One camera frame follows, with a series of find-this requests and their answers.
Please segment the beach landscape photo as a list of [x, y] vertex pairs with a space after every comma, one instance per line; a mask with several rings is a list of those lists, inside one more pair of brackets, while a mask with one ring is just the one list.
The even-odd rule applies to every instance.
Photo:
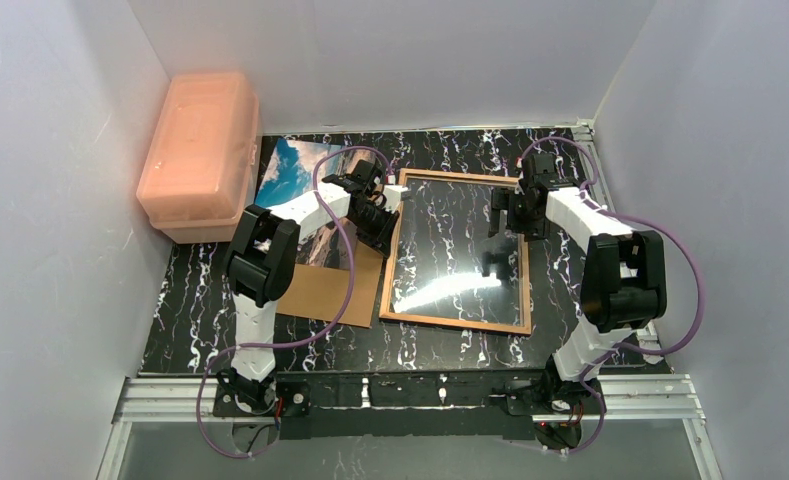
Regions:
[[[261, 174], [255, 203], [269, 208], [310, 191], [315, 165], [323, 157], [341, 148], [340, 145], [277, 138]], [[373, 161], [374, 155], [367, 150], [342, 153], [320, 168], [318, 178], [350, 173], [361, 160]], [[347, 248], [357, 244], [356, 227], [345, 218], [340, 220], [340, 224], [346, 237], [342, 237], [335, 224], [329, 222], [315, 234], [302, 239], [298, 245], [297, 262], [313, 267], [347, 270]]]

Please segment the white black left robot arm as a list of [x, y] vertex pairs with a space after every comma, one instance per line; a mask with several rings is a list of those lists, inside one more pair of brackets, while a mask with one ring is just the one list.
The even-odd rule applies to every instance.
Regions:
[[244, 210], [224, 258], [236, 309], [235, 344], [226, 352], [237, 374], [262, 382], [275, 368], [275, 353], [285, 347], [273, 340], [277, 305], [293, 281], [300, 242], [333, 225], [347, 243], [347, 283], [332, 316], [338, 323], [357, 289], [358, 255], [352, 242], [372, 250], [376, 259], [388, 257], [399, 207], [408, 195], [407, 187], [362, 160], [347, 174], [314, 179], [312, 190], [295, 199]]

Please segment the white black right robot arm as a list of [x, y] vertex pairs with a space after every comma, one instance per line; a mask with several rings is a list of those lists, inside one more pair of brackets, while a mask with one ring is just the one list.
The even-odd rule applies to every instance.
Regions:
[[558, 381], [589, 382], [608, 352], [664, 314], [664, 243], [655, 231], [614, 218], [579, 183], [562, 178], [552, 155], [524, 158], [516, 186], [491, 192], [488, 234], [507, 230], [535, 241], [546, 238], [552, 225], [584, 249], [585, 262], [581, 316], [549, 370]]

